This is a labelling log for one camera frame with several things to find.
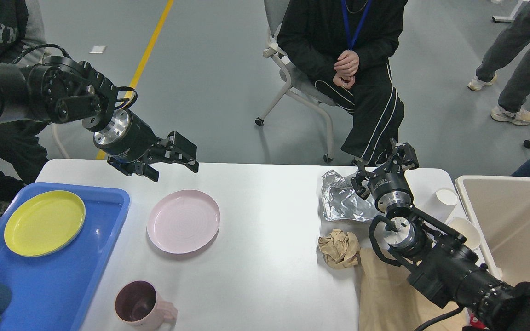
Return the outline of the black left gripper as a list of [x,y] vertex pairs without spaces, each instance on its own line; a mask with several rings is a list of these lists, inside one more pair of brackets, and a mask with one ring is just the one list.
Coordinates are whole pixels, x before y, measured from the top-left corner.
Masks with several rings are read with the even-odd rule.
[[[126,176],[136,174],[158,182],[159,172],[149,165],[154,163],[183,164],[192,172],[199,171],[195,144],[176,131],[162,140],[126,108],[116,110],[109,124],[94,133],[94,145],[109,155],[110,166]],[[138,160],[147,150],[149,164]]]

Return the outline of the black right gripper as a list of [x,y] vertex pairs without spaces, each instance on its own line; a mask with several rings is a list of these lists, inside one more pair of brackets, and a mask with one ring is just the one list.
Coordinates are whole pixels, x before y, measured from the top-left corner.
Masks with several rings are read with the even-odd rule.
[[409,208],[414,204],[414,195],[405,178],[407,170],[420,167],[415,149],[410,143],[390,139],[393,147],[385,167],[366,170],[365,164],[355,161],[358,171],[351,179],[356,195],[366,200],[374,197],[374,205],[383,214],[394,214],[395,210]]

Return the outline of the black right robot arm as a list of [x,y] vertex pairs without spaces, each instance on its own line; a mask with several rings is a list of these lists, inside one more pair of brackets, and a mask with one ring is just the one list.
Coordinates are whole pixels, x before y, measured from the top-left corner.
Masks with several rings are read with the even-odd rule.
[[530,282],[511,286],[477,265],[464,235],[414,206],[414,195],[404,173],[419,162],[408,143],[391,140],[393,151],[374,171],[363,165],[351,179],[357,196],[374,198],[375,216],[369,239],[383,262],[404,266],[407,281],[430,302],[458,308],[420,326],[422,331],[467,308],[491,331],[530,331]]

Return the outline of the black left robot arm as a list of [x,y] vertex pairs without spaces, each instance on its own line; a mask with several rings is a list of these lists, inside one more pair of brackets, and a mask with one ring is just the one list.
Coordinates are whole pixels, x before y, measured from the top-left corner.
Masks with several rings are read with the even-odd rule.
[[198,172],[197,146],[178,132],[167,138],[153,130],[130,109],[136,90],[116,86],[89,62],[74,61],[65,50],[32,66],[19,59],[0,63],[0,124],[29,119],[63,124],[81,121],[94,134],[94,145],[108,155],[107,162],[122,174],[144,176],[157,182],[151,164],[183,164]]

